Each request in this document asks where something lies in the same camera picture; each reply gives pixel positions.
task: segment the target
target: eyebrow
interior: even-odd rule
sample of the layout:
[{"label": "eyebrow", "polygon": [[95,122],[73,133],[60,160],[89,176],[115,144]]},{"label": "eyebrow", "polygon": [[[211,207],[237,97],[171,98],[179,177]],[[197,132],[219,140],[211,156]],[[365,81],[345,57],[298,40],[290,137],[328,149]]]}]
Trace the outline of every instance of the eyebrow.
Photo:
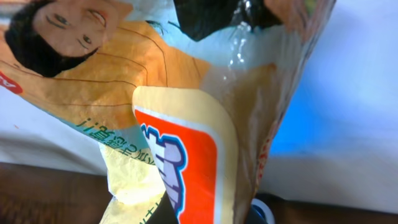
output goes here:
[{"label": "eyebrow", "polygon": [[56,26],[60,29],[65,29],[63,26],[56,24],[55,22],[51,21],[51,19],[48,16],[45,16],[45,18],[47,19],[47,22],[49,22],[51,25]]},{"label": "eyebrow", "polygon": [[84,47],[85,49],[88,50],[88,48],[87,48],[86,46],[84,46],[83,43],[82,43],[79,39],[76,39],[76,40],[77,40],[77,42],[79,42],[79,44],[80,44],[82,47]]}]

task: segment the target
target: red label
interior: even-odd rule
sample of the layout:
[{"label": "red label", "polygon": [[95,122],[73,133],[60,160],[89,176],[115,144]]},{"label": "red label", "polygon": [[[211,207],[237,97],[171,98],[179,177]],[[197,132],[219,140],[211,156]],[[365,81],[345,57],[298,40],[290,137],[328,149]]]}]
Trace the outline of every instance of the red label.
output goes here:
[{"label": "red label", "polygon": [[179,223],[214,223],[217,146],[205,129],[135,110]]},{"label": "red label", "polygon": [[0,86],[6,87],[6,89],[15,94],[20,94],[23,92],[23,89],[18,85],[18,83],[5,76],[5,74],[2,72],[0,72]]}]

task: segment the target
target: black hair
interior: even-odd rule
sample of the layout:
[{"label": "black hair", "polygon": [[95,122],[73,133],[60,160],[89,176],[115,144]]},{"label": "black hair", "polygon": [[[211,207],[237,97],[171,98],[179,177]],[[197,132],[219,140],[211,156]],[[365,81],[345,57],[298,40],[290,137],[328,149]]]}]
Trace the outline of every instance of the black hair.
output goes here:
[{"label": "black hair", "polygon": [[52,2],[54,1],[41,0],[28,3],[12,17],[5,33],[6,42],[18,62],[48,78],[75,68],[96,52],[94,50],[82,57],[60,55],[34,30],[33,19],[36,12]]}]

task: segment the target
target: white surface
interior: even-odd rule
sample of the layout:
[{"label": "white surface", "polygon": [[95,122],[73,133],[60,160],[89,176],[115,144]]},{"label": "white surface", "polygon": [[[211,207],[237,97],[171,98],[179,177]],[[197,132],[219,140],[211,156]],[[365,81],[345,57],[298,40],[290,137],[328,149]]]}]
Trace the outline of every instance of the white surface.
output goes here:
[{"label": "white surface", "polygon": [[338,1],[261,190],[398,213],[398,1]]},{"label": "white surface", "polygon": [[[397,37],[398,1],[338,1],[261,190],[398,213]],[[0,161],[106,174],[93,140],[4,88],[0,105]]]}]

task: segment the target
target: shiny plastic wrapper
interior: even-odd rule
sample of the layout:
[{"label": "shiny plastic wrapper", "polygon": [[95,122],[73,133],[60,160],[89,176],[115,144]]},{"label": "shiny plastic wrapper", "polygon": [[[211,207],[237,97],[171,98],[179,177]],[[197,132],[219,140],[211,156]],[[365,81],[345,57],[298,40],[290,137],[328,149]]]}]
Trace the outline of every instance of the shiny plastic wrapper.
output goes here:
[{"label": "shiny plastic wrapper", "polygon": [[244,223],[334,0],[0,1],[0,85]]}]

